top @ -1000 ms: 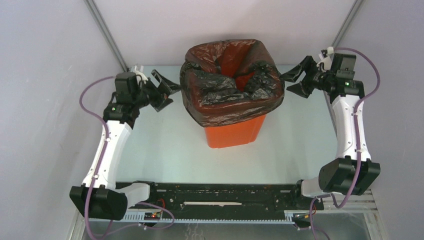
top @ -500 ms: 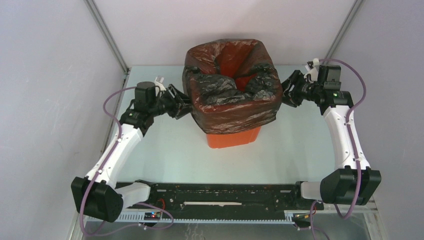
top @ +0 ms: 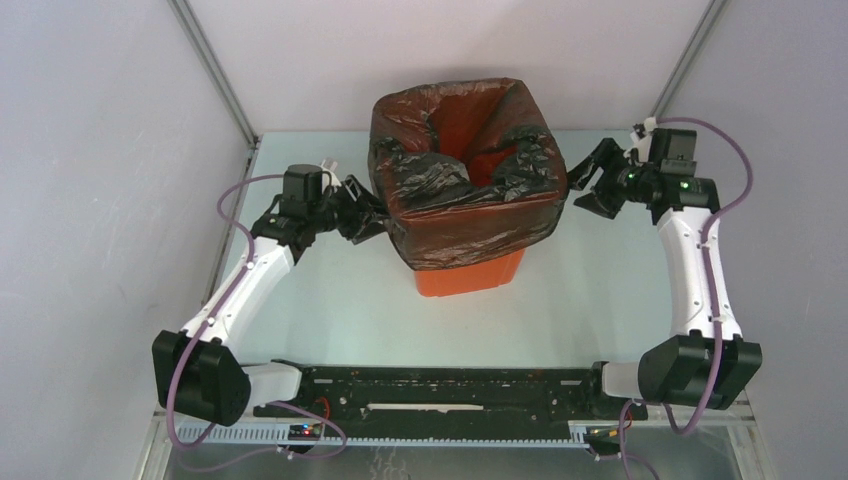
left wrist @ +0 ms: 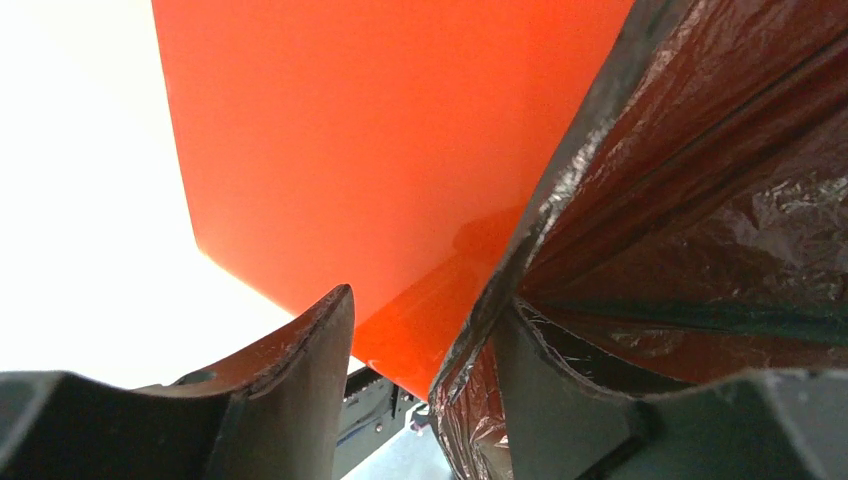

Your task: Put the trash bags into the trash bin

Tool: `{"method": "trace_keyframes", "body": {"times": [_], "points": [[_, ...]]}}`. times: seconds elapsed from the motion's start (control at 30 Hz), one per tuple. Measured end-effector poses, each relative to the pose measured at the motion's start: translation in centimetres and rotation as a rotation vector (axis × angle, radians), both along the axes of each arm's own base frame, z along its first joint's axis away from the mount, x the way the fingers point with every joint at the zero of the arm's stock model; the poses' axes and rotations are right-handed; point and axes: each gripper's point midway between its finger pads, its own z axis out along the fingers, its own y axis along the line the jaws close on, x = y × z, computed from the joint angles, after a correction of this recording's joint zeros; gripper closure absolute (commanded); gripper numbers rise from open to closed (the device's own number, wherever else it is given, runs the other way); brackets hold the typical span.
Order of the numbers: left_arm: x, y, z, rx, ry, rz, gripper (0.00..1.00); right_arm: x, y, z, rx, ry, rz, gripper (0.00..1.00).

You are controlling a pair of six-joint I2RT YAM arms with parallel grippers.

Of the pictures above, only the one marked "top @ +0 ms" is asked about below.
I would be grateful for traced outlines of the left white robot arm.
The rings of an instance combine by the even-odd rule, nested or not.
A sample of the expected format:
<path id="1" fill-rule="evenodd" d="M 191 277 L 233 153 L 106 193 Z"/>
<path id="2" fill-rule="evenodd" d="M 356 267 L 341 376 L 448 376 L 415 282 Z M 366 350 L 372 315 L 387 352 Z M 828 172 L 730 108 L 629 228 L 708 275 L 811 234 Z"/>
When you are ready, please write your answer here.
<path id="1" fill-rule="evenodd" d="M 168 416 L 177 413 L 231 426 L 255 407 L 277 401 L 292 416 L 316 403 L 315 388 L 296 366 L 277 361 L 243 365 L 238 359 L 248 327 L 276 285 L 316 237 L 336 232 L 358 244 L 384 232 L 388 211 L 354 176 L 339 179 L 324 166 L 296 164 L 252 227 L 237 223 L 247 244 L 228 277 L 177 332 L 154 339 L 157 395 Z"/>

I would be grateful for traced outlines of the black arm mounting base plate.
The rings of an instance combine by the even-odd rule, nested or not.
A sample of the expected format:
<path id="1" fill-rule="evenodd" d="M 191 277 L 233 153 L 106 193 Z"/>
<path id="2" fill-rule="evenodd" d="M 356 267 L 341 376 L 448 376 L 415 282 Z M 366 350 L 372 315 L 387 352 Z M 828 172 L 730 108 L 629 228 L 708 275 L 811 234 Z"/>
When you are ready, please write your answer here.
<path id="1" fill-rule="evenodd" d="M 584 422 L 615 425 L 624 401 L 601 391 L 597 368 L 309 366 L 291 405 L 326 415 L 347 436 L 553 439 Z"/>

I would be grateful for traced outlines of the black plastic trash bag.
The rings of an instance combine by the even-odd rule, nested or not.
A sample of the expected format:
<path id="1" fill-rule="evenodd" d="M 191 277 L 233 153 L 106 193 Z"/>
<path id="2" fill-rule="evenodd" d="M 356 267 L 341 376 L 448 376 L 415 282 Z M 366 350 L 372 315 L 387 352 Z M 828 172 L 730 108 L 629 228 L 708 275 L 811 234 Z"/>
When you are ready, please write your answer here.
<path id="1" fill-rule="evenodd" d="M 515 147 L 475 187 L 465 166 L 438 152 L 428 121 L 448 95 L 509 90 L 485 130 L 488 145 Z M 514 78 L 424 84 L 391 93 L 373 106 L 368 170 L 390 218 L 389 238 L 415 271 L 474 265 L 549 237 L 569 193 L 563 155 L 527 85 Z"/>

